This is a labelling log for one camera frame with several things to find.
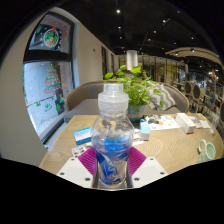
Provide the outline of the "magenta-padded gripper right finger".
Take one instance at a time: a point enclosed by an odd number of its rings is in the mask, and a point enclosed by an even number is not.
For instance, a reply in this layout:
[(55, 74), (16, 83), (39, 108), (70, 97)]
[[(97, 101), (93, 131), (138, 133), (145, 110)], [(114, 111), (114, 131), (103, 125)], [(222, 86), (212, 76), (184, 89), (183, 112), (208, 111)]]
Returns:
[(146, 157), (136, 148), (130, 149), (127, 161), (127, 186), (140, 188), (157, 181), (168, 173), (154, 157)]

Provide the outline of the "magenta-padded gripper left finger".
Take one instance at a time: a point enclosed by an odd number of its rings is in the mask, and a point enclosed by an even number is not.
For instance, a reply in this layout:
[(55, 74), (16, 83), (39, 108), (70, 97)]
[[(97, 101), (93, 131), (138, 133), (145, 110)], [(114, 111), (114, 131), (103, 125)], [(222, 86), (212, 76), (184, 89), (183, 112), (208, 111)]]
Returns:
[(92, 188), (97, 171), (97, 159), (93, 147), (79, 157), (71, 157), (57, 175), (84, 188)]

